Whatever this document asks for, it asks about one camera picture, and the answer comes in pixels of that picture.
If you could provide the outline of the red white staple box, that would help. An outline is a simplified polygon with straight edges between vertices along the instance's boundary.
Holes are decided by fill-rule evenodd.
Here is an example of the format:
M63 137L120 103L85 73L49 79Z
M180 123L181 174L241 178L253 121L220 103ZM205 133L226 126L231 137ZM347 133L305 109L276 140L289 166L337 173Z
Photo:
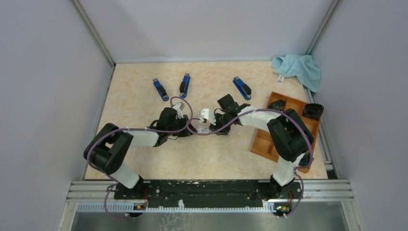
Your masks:
M197 133L207 134L210 132L209 126L196 126Z

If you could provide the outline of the blue black stapler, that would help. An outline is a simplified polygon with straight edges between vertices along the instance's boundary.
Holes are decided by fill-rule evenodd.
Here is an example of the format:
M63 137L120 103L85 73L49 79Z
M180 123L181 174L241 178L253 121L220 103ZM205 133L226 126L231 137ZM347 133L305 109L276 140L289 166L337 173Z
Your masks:
M158 94L160 95L160 98L161 98L164 102L168 101L168 100L169 100L169 96L168 96L168 94L167 94L165 88L162 86L162 84L160 83L160 81L159 81L157 78L153 79L153 85L154 85L154 87L156 88Z
M185 73L185 75L183 77L183 80L182 80L182 82L180 84L180 87L179 87L179 96L181 98L186 98L186 96L187 96L188 89L189 89L189 84L190 84L190 79L191 79L190 74Z

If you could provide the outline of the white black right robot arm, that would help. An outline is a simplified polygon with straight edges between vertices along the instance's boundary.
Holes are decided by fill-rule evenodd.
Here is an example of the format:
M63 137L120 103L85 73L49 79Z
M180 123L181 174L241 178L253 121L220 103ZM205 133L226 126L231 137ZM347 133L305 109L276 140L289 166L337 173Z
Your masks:
M270 134L279 155L278 166L271 175L271 193L284 198L290 191L299 162L312 151L313 135L293 109L278 111L259 109L248 103L239 105L231 95L218 100L221 112L203 109L201 116L210 122L210 131L228 135L231 125L250 126Z

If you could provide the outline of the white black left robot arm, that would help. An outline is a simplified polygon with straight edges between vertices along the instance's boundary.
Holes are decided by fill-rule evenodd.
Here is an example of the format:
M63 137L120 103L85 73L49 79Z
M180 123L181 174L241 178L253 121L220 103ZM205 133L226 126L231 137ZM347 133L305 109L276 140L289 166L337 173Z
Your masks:
M88 165L111 177L125 186L125 192L132 199L143 196L143 178L124 163L129 148L159 147L170 136L188 137L189 118L180 109L166 107L147 128L141 130L120 129L113 123L107 123L94 137L84 151Z

